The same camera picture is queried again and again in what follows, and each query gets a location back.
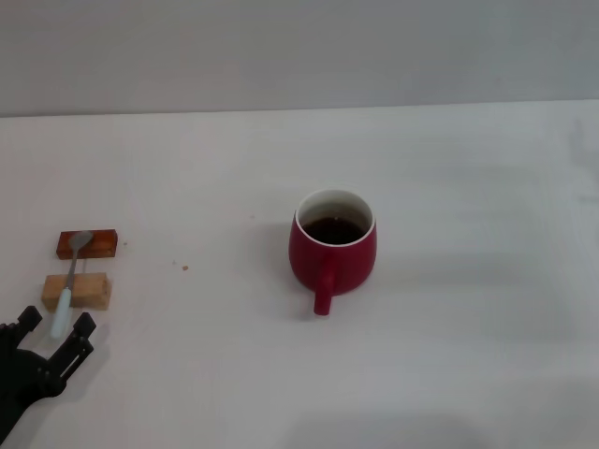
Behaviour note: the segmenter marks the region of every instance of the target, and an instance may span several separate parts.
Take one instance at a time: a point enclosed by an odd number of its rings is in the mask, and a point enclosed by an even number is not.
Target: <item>dark liquid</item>
[[[343,218],[322,218],[303,226],[310,237],[329,245],[345,245],[364,237],[366,232]]]

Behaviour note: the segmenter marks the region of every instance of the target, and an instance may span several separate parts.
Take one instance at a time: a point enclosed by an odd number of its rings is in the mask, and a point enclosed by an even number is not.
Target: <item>gray wall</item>
[[[0,0],[0,115],[599,97],[599,0]]]

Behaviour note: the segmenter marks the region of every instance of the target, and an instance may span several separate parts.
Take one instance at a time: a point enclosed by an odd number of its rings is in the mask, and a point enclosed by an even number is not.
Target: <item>white table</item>
[[[0,121],[0,321],[116,228],[95,352],[6,448],[599,441],[599,102]],[[289,223],[349,187],[372,277],[310,318]],[[40,354],[44,320],[22,347]]]

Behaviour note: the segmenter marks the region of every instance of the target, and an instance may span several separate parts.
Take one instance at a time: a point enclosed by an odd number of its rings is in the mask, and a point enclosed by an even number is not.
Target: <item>spoon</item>
[[[73,260],[71,261],[71,268],[66,277],[66,287],[60,294],[58,306],[56,306],[56,313],[54,314],[54,319],[52,321],[50,337],[53,340],[58,340],[65,335],[66,322],[68,321],[68,309],[71,305],[71,292],[73,290],[73,282],[75,279],[77,253],[90,242],[93,236],[94,234],[91,231],[81,231],[68,240],[68,246],[73,251]]]

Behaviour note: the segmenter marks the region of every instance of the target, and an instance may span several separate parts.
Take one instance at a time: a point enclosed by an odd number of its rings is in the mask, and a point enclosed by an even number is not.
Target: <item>red mug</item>
[[[350,222],[361,232],[357,239],[343,244],[326,243],[306,232],[324,219]],[[314,291],[316,315],[329,315],[333,296],[366,281],[375,258],[376,221],[362,198],[343,190],[321,190],[299,203],[291,225],[289,261],[298,280]]]

